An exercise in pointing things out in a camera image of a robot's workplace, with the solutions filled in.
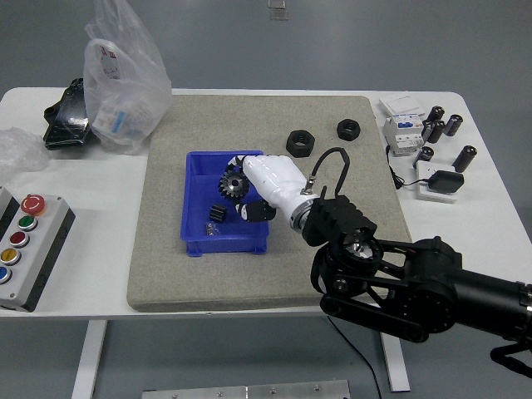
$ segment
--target blue plastic bin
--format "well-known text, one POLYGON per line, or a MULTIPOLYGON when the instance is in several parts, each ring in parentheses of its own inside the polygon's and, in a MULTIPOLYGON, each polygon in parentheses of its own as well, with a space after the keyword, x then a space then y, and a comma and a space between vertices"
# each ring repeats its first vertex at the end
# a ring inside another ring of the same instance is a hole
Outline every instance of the blue plastic bin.
MULTIPOLYGON (((249 223, 236 213, 232 204, 218 191, 225 166, 235 155, 262 155, 262 151, 193 151, 186 156, 185 200, 181 217, 181 239, 186 242, 189 256, 221 252, 264 254, 269 234, 268 222, 249 223), (216 223, 217 235, 207 235, 210 207, 220 204, 227 208, 223 223, 216 223)), ((253 186, 245 203, 260 200, 253 186)))

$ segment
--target capacitor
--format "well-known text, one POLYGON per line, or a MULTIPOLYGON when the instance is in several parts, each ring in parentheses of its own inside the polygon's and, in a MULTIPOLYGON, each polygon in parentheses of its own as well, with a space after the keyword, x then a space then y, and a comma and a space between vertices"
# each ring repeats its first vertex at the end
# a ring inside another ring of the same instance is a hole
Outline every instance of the capacitor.
POLYGON ((446 125, 445 135, 448 135, 449 137, 454 136, 463 121, 464 119, 460 115, 451 115, 446 125))
POLYGON ((443 131, 446 129, 446 123, 440 119, 434 121, 433 123, 434 129, 432 129, 432 133, 427 139, 427 141, 431 144, 437 143, 441 135, 443 134, 443 131))
POLYGON ((469 166, 473 158, 475 158, 475 155, 476 148, 473 145, 466 145, 452 163, 455 172, 462 173, 466 170, 467 166, 469 166))
POLYGON ((428 162, 429 160, 432 159, 432 156, 434 156, 434 150, 431 147, 426 147, 426 146, 422 147, 417 153, 417 157, 414 160, 414 163, 412 164, 412 166, 414 167, 414 169, 417 169, 418 160, 424 160, 428 162))
POLYGON ((432 121, 423 121, 423 131, 421 132, 421 137, 422 137, 424 143, 426 143, 426 141, 431 136, 431 133, 432 133, 433 129, 434 129, 434 122, 432 122, 432 121))
POLYGON ((443 117, 443 114, 446 112, 443 108, 440 106, 433 106, 431 109, 431 112, 429 113, 429 116, 425 119, 425 121, 437 121, 438 119, 441 119, 443 117))

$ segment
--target black hex nut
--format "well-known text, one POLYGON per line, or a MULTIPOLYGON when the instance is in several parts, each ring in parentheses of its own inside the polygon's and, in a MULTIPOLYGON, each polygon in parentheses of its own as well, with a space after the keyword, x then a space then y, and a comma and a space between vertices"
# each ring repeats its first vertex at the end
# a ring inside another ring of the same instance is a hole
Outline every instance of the black hex nut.
POLYGON ((360 125, 353 119, 344 119, 336 128, 338 137, 345 141, 353 141, 360 135, 360 125))
POLYGON ((304 158, 313 152, 314 136, 307 131, 293 131, 286 140, 286 150, 294 158, 304 158))

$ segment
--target table leg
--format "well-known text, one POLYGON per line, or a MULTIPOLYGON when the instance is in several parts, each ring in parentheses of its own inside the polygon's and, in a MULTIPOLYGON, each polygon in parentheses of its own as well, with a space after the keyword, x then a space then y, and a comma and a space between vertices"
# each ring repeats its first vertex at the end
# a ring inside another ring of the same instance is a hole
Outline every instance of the table leg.
POLYGON ((101 348, 106 335, 107 320, 89 320, 85 342, 77 368, 72 399, 91 399, 98 373, 101 348))
POLYGON ((388 380, 392 392, 409 392, 410 383, 406 374, 405 359, 402 356, 401 341, 397 337, 381 332, 382 349, 388 369, 388 380))

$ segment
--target screw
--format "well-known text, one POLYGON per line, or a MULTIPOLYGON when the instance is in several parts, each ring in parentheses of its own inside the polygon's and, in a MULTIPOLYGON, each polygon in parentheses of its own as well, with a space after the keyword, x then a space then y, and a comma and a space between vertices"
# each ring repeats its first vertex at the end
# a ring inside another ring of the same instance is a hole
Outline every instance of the screw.
POLYGON ((349 289, 349 285, 347 284, 347 281, 344 278, 339 278, 338 280, 335 280, 334 283, 332 283, 332 286, 339 293, 345 293, 349 289))

